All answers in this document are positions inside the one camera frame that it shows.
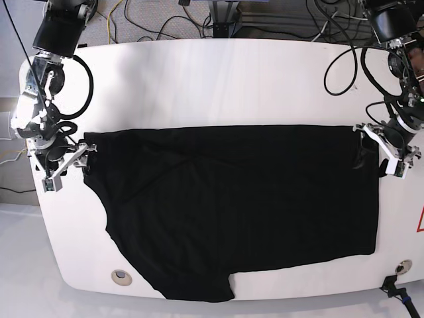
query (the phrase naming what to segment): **yellow cable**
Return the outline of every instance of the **yellow cable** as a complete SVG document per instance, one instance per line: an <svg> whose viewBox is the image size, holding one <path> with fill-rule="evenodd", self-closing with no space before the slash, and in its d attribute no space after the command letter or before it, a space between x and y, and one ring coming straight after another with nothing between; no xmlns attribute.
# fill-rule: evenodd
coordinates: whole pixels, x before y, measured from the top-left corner
<svg viewBox="0 0 424 318"><path fill-rule="evenodd" d="M107 16L107 38L108 38L108 44L111 43L111 24L110 24L111 15L112 15L113 11L115 11L115 9L118 7L118 5L121 4L122 1L124 1L124 0L119 0L117 2L117 4L113 6L111 12L109 12L109 15Z"/></svg>
<svg viewBox="0 0 424 318"><path fill-rule="evenodd" d="M0 154L0 159L2 159L2 157L6 156L7 154L23 154L24 152L26 152L27 150L6 150L4 152L2 152Z"/></svg>

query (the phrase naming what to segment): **black t-shirt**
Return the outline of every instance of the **black t-shirt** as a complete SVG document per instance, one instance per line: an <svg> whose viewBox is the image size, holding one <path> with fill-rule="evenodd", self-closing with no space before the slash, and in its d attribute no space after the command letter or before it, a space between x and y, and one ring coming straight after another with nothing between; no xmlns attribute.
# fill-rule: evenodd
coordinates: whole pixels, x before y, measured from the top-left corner
<svg viewBox="0 0 424 318"><path fill-rule="evenodd" d="M227 301L237 272L372 254L378 146L352 127L87 133L85 184L123 256L168 299Z"/></svg>

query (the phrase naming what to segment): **electrical wire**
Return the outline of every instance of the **electrical wire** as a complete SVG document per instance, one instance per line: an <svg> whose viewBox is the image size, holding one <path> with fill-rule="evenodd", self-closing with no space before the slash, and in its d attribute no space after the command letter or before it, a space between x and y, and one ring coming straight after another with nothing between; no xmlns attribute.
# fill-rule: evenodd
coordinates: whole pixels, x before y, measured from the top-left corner
<svg viewBox="0 0 424 318"><path fill-rule="evenodd" d="M350 7L350 3L349 3L349 1L347 1L347 5L348 5L348 7L349 7L349 14L350 14L350 10L351 10L351 7ZM318 22L317 22L317 20L315 19L315 17L314 17L314 15L312 14L312 12L311 12L311 9L309 8L309 5L308 5L308 3L307 3L307 0L305 0L305 6L306 6L306 10L307 10L307 12L309 13L309 16L311 17L311 19L312 19L312 21L313 21L313 24L315 25L315 27L317 28L317 30L318 30L318 33L316 34L316 35L318 35L319 33L321 33L321 28L319 27L319 25L318 25ZM354 7L354 15L356 14L356 5L355 5L355 7ZM350 19L349 19L349 22L348 22L348 24L347 24L347 27L344 29L345 31L347 31L348 29L349 29L349 27L350 27ZM321 35L321 38L325 41L325 42L327 42L327 43L330 43L325 37L326 36L328 36L329 37L329 40L331 41L331 38L332 37L334 37L334 36L336 36L336 35L338 35L338 34L340 34L341 32L340 31L338 31L338 32L335 32L335 33L331 33L331 24L330 24L330 34L328 34L328 35L324 35L324 34L322 34Z"/></svg>
<svg viewBox="0 0 424 318"><path fill-rule="evenodd" d="M382 105L382 104L386 104L386 102L385 101L377 101L377 102L375 102L375 103L371 103L371 104L369 104L367 107L365 107L365 113L368 115L368 117L372 120L372 121L374 121L376 124L379 124L379 125L382 125L383 126L383 123L381 123L380 121L377 121L373 116L371 116L371 114L370 114L370 112L369 112L369 108L370 107L372 107L372 106L375 106L375 105Z"/></svg>
<svg viewBox="0 0 424 318"><path fill-rule="evenodd" d="M335 16L337 16L337 13L339 13L339 12L338 11L334 12L333 15L331 16L331 18L334 18ZM323 35L328 24L329 24L329 22L325 21L323 29L321 30L321 32L319 34L317 34L317 36L315 38L313 38L313 40L311 42L315 42L321 35Z"/></svg>
<svg viewBox="0 0 424 318"><path fill-rule="evenodd" d="M352 15L348 15L347 13L344 13L344 12L339 12L341 15L344 15L346 18L349 18L349 19L354 19L354 20L361 20L361 21L368 21L368 19L366 19L366 18L358 18L358 17L354 17L354 16L352 16Z"/></svg>
<svg viewBox="0 0 424 318"><path fill-rule="evenodd" d="M349 2L349 0L346 0L346 3L347 3L347 5L348 5L348 12L349 12L349 14L350 14L350 10L351 10L352 8L351 8L351 6L350 6L350 2ZM355 5L355 9L354 9L353 15L355 15L355 14L356 14L356 5ZM344 28L343 30L347 31L349 28L350 28L350 19L349 19L349 20L348 20L348 22L347 22L347 27L346 27L346 28ZM329 29L330 29L330 30L329 30L329 32L330 32L330 34L329 34L329 41L325 40L325 37L323 36L323 39L324 39L324 40L325 40L325 42L327 42L327 43L329 43L329 42L331 43L331 38L341 33L340 31L335 32L335 33L331 33L331 23L330 23L330 25L329 25Z"/></svg>
<svg viewBox="0 0 424 318"><path fill-rule="evenodd" d="M359 27L361 26L363 21L358 21L358 24L356 25L356 30L355 30L355 35L352 38L352 41L370 41L372 40L372 28L370 31L370 37L369 38L357 38L357 36L359 35ZM346 44L346 41L336 41L335 43L337 44Z"/></svg>
<svg viewBox="0 0 424 318"><path fill-rule="evenodd" d="M7 191L10 191L10 192L14 192L14 193L18 193L18 194L28 193L28 192L35 192L35 191L37 191L37 190L35 190L35 189L32 189L32 190L25 190L25 191L17 191L17 190L14 190L14 189L9 189L8 187L0 187L0 189L2 189L2 190L7 190Z"/></svg>
<svg viewBox="0 0 424 318"><path fill-rule="evenodd" d="M388 293L388 291L385 291L385 290L384 290L384 289L382 289L382 288L380 288L380 290L381 290L382 292L386 293L386 294L389 294L389 293ZM402 298L399 298L399 296L394 296L394 298L396 298L396 299L398 299L398 300L402 301Z"/></svg>
<svg viewBox="0 0 424 318"><path fill-rule="evenodd" d="M197 25L196 25L196 24L195 24L192 20L190 20L190 19L189 19L189 18L187 18L187 17L183 17L182 15L174 15L173 17L170 17L168 20L166 20L166 21L165 21L165 23L162 25L162 28L161 28L161 29L160 29L160 31L159 31L158 37L156 38L156 41L157 41L157 40L159 40L159 38L160 38L160 36L161 36L161 35L166 35L166 34L164 34L162 31L165 29L166 25L167 25L170 21L172 21L173 19L176 19L176 18L184 19L184 20L187 20L187 21L191 22L191 23L195 26L195 28L197 29L197 31L199 31L199 37L200 37L200 38L202 37L202 36L201 36L200 28L198 28L198 27L197 27Z"/></svg>
<svg viewBox="0 0 424 318"><path fill-rule="evenodd" d="M276 33L276 34L286 34L286 35L290 35L290 36L294 36L295 38L301 38L304 40L308 40L310 38L313 38L314 36L317 36L316 34L310 35L310 36L302 36L302 35L298 35L292 32L286 32L286 31L272 31L272 30L265 30L264 28L260 28L258 26L244 26L243 28L254 28L256 30L262 31L262 32L267 32L267 33Z"/></svg>
<svg viewBox="0 0 424 318"><path fill-rule="evenodd" d="M315 3L315 6L317 7L318 11L322 13L322 15L324 17L327 18L327 20L330 21L330 23L333 23L339 30L340 32L342 32L342 34L344 35L344 37L348 40L348 43L350 45L350 48L352 50L353 53L353 60L354 60L354 73L353 73L353 78L352 81L350 82L350 84L348 85L348 87L346 87L344 90L338 92L338 93L333 93L332 91L330 91L327 87L327 75L329 72L330 67L327 69L327 71L325 72L325 76L324 76L324 88L325 91L332 95L332 96L340 96L343 95L344 93L346 93L348 90L351 89L351 87L353 86L353 84L356 81L356 77L358 76L358 57L356 56L356 52L355 52L355 47L353 45L352 40L350 39L349 35L347 35L346 31L340 26L339 23L337 23L337 21L335 21L332 17L330 17L328 15L328 13L326 13L323 8L321 8L321 6L318 4L318 0L313 0L313 2Z"/></svg>
<svg viewBox="0 0 424 318"><path fill-rule="evenodd" d="M3 151L1 154L0 154L0 159L2 159L2 157L4 157L4 156L6 156L7 154L22 154L22 153L24 153L25 151L27 151L27 149L25 148L25 149L23 149L23 150L6 150L6 151Z"/></svg>
<svg viewBox="0 0 424 318"><path fill-rule="evenodd" d="M138 40L137 40L137 42L140 42L143 38L148 38L148 39L150 39L150 41L154 41L154 39L153 38L151 38L150 36L142 36L141 38L139 38Z"/></svg>
<svg viewBox="0 0 424 318"><path fill-rule="evenodd" d="M93 91L94 91L94 79L93 79L93 74L91 73L90 68L84 62L84 60L82 60L79 56L74 55L74 60L76 62L78 62L84 68L84 70L87 72L88 83L89 83L88 96L87 96L87 99L85 100L83 107L81 107L81 109L79 111L77 111L76 113L73 113L73 114L70 114L70 115L60 114L60 118L63 119L63 120L66 120L66 121L71 121L72 119L78 118L79 116L81 116L87 110L87 108L90 105L91 100L93 98Z"/></svg>
<svg viewBox="0 0 424 318"><path fill-rule="evenodd" d="M329 2L329 1L326 1L326 0L321 0L321 2L322 3L325 3L326 5L335 5L335 4L339 3L340 1L341 0L336 0L334 2Z"/></svg>
<svg viewBox="0 0 424 318"><path fill-rule="evenodd" d="M134 21L132 21L132 20L130 20L129 18L128 18L128 15L127 15L127 7L128 7L128 2L129 2L129 0L126 0L125 1L125 8L124 8L124 18L125 18L125 20L127 20L128 22L130 22L132 25L134 25L134 26L136 26L136 27L138 27L138 28L141 28L142 30L144 30L144 31L147 31L147 32L150 32L150 33L154 33L154 34L161 34L161 35L166 35L166 36L169 36L170 38L175 38L176 40L178 39L177 37L175 37L175 36L173 36L173 35L169 35L169 34L166 34L166 33L161 33L161 32L157 32L157 31L153 31L153 30L149 30L148 28L145 28L145 27L143 27L143 26L141 26L141 25L138 25L137 23L135 23Z"/></svg>
<svg viewBox="0 0 424 318"><path fill-rule="evenodd" d="M325 71L325 75L324 75L324 87L325 87L325 89L326 89L326 91L327 92L329 92L329 90L327 89L327 76L328 76L328 73L329 73L329 71L330 71L330 69L331 69L331 67L334 65L334 63L335 62L337 62L342 56L344 56L346 53L349 53L349 52L354 52L355 50L358 50L358 49L360 49L360 48L366 48L366 49L369 49L369 48L371 48L371 49L373 49L373 50L381 50L381 51L386 51L386 52L388 52L389 54L392 54L393 56L395 56L397 59L399 59L399 60L401 60L401 62L402 62L402 64L405 66L405 67L407 67L406 66L406 64L405 64L405 62L398 56L398 55L396 55L394 52L392 52L391 50L389 50L389 49L387 49L387 48L381 48L381 47L379 47L379 46L357 46L357 47L352 47L352 48L349 48L348 50L346 50L346 51L344 51L343 53L340 53L331 63L330 63L330 65L329 65L329 67L327 68L327 70Z"/></svg>
<svg viewBox="0 0 424 318"><path fill-rule="evenodd" d="M213 36L210 36L210 35L205 35L205 29L206 28L213 28L213 26L209 26L209 23L212 21L212 16L211 16L211 13L206 17L206 19L204 20L204 22L203 22L203 25L202 25L202 27L201 27L201 32L202 32L202 35L203 35L203 38L207 38L207 37L211 37L211 38L213 38Z"/></svg>
<svg viewBox="0 0 424 318"><path fill-rule="evenodd" d="M96 13L100 16L100 17L102 17L102 18L104 18L106 21L107 21L107 17L105 16L105 15L103 15L102 13L100 13L99 11L96 11ZM112 36L110 36L110 39L113 41L113 42L115 42L115 43L118 43L118 41L117 41L117 39L118 39L118 28L117 28L117 24L115 23L115 21L113 20L113 17L111 16L111 21L112 21L112 23L113 23L113 28L115 29L115 38L113 38Z"/></svg>
<svg viewBox="0 0 424 318"><path fill-rule="evenodd" d="M109 12L109 15L107 16L107 38L108 38L108 44L110 44L111 43L111 26L110 26L110 22L109 22L109 20L110 20L110 18L111 18L111 15L112 15L112 13L113 13L113 11L115 11L115 9L122 3L122 1L124 1L124 0L119 0L113 7L112 7L112 9L111 9L111 11Z"/></svg>
<svg viewBox="0 0 424 318"><path fill-rule="evenodd" d="M190 19L190 21L192 22L192 23L194 23L195 25L197 25L198 27L203 27L204 26L204 24L203 25L201 25L201 24L199 24L199 23L197 23L196 21L194 21L193 20L193 18L190 16L190 14L188 13L188 10L186 9L186 7L184 7L183 6L183 10L184 10L184 12L186 13L186 15L187 15L187 17Z"/></svg>
<svg viewBox="0 0 424 318"><path fill-rule="evenodd" d="M22 149L21 151L18 151L18 155L15 157L15 159L8 159L8 160L5 160L5 161L2 161L2 162L0 162L0 166L2 164L6 164L8 162L15 162L15 161L17 161L21 157L21 154L23 154L26 151L27 151L26 148Z"/></svg>
<svg viewBox="0 0 424 318"><path fill-rule="evenodd" d="M6 4L6 0L3 0L3 5L4 5L4 7L5 7L5 10L6 10L6 13L7 13L7 16L8 16L8 18L9 18L9 21L11 22L11 24L12 24L12 27L13 27L13 30L14 30L14 32L15 32L15 34L16 34L16 36L17 36L17 38L18 38L18 41L19 41L19 44L21 45L21 48L22 48L22 51L24 52L24 54L25 54L25 58L26 58L26 60L27 60L27 62L28 62L28 65L29 65L29 68L30 68L30 70L31 70L31 73L32 73L32 76L33 76L33 78L34 78L34 81L35 81L35 86L36 86L36 89L37 89L37 97L38 97L38 100L40 101L40 103L41 103L41 105L42 105L42 108L43 109L45 109L46 110L46 116L52 121L52 123L53 123L53 125L54 126L56 126L56 123L54 122L54 120L53 120L53 118L49 115L49 113L48 113L48 111L47 111L47 107L46 107L46 103L44 102L44 100L43 100L43 98L42 98L42 90L41 90L41 86L40 86L40 82L39 82L39 80L38 80L38 76L37 76L37 74L36 74L36 72L35 72L35 70L34 70L34 67L32 66L32 64L31 64L31 61L29 60L29 55L28 55L28 53L27 53L27 50L25 50L25 47L24 47L24 44L23 44L23 42L22 42L22 40L21 40L21 36L19 35L19 33L18 33L18 30L16 29L16 26L15 26L15 23L13 22L13 19L12 19L12 16L11 16L11 13L10 13L10 11L9 11L9 8L7 7L7 4ZM76 145L76 142L75 142L75 140L74 139L72 139L70 136L68 136L68 138Z"/></svg>

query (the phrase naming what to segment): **white floor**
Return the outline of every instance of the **white floor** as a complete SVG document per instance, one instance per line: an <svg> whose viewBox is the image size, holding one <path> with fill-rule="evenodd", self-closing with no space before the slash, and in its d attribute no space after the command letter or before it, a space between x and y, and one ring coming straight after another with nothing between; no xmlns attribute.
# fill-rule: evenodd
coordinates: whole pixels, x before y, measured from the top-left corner
<svg viewBox="0 0 424 318"><path fill-rule="evenodd" d="M75 290L62 280L37 207L0 204L0 259L0 317L7 318L409 317L400 301L387 299L380 290L218 304ZM418 311L424 315L424 283L410 283L405 287Z"/></svg>

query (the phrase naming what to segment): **metal bracket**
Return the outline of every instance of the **metal bracket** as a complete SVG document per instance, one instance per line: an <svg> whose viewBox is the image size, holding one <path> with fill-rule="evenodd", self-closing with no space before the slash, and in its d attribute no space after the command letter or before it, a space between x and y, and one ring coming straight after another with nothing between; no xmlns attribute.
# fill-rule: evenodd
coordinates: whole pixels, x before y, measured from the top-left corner
<svg viewBox="0 0 424 318"><path fill-rule="evenodd" d="M408 169L413 166L414 157L417 157L418 159L421 157L419 148L414 146L409 147L409 154L403 160L399 159L398 149L394 148L384 138L383 126L371 124L356 125L353 130L360 130L366 133L372 140L376 141L382 150L387 154L389 157L389 162L386 168L387 174L405 179Z"/></svg>
<svg viewBox="0 0 424 318"><path fill-rule="evenodd" d="M60 175L66 171L72 164L76 164L77 167L87 166L87 160L80 160L81 157L85 156L88 151L97 151L96 145L90 147L86 143L78 144L78 149L62 161L59 168L52 174L50 178L45 178L42 181L44 192L47 191L59 191L62 189L62 180Z"/></svg>
<svg viewBox="0 0 424 318"><path fill-rule="evenodd" d="M209 1L214 38L230 38L240 29L237 25L238 1Z"/></svg>

